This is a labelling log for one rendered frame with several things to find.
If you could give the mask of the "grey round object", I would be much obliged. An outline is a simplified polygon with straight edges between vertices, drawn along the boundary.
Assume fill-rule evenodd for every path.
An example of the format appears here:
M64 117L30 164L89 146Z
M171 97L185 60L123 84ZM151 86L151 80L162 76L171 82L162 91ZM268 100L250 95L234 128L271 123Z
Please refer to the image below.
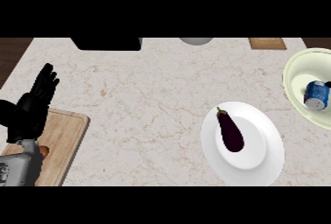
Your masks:
M193 46L206 45L213 39L212 38L181 38L181 40Z

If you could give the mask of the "black appliance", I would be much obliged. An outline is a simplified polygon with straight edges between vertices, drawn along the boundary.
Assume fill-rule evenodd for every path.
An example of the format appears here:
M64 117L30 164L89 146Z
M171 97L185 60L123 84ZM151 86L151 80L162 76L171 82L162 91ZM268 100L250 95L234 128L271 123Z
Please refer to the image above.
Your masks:
M139 51L142 38L73 38L80 50L88 51Z

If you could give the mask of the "pale wooden cutting board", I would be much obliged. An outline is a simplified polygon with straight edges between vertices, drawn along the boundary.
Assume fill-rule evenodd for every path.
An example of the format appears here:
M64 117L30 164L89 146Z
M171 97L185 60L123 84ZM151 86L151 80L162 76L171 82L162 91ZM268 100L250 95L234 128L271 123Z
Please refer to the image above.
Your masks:
M89 117L52 108L39 143L49 147L36 186L61 186L89 127Z

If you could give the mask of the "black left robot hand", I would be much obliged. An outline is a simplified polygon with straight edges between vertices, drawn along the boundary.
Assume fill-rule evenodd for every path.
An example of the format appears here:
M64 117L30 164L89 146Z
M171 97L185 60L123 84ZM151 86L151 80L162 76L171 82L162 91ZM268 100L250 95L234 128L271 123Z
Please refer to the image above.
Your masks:
M6 141L11 144L24 139L39 139L42 136L58 83L58 73L54 66L46 63L33 88L24 93L18 103L0 100L0 125L8 127Z

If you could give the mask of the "blue can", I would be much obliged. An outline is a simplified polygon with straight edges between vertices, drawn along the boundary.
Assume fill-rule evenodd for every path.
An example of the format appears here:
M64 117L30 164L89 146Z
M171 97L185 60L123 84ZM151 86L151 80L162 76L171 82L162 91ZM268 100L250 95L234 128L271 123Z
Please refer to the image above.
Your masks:
M305 105L315 111L329 106L330 87L321 80L311 81L305 90Z

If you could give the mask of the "white plate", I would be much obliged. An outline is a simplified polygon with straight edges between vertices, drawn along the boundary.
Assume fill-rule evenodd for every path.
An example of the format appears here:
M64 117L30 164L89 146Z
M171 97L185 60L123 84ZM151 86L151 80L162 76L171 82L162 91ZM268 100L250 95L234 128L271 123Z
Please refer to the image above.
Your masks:
M244 147L231 152L224 144L218 109L230 113L243 133ZM210 166L231 186L270 186L286 164L281 134L267 114L240 101L221 103L205 117L202 147Z

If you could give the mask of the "dark purple eggplant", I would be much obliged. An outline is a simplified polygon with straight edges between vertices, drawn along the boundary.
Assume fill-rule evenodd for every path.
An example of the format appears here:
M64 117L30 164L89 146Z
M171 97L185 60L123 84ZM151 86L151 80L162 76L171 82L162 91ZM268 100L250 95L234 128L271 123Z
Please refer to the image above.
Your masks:
M244 136L234 119L231 118L228 112L221 108L218 108L216 117L221 126L224 145L230 152L240 152L244 148Z

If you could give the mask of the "pale green bowl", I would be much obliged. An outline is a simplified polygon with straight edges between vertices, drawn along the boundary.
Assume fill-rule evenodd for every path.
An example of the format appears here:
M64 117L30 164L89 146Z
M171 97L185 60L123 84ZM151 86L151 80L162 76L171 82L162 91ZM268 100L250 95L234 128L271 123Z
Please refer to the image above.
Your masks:
M283 82L289 101L301 115L331 130L331 90L326 109L315 111L305 104L306 86L312 81L331 81L331 50L326 48L308 48L295 54L284 66Z

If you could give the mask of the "small wooden board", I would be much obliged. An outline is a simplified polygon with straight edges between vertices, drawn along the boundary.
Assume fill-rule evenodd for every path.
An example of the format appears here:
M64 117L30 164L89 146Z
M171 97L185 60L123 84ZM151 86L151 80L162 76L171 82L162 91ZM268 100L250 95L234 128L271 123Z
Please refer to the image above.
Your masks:
M253 49L286 50L286 42L281 38L249 38Z

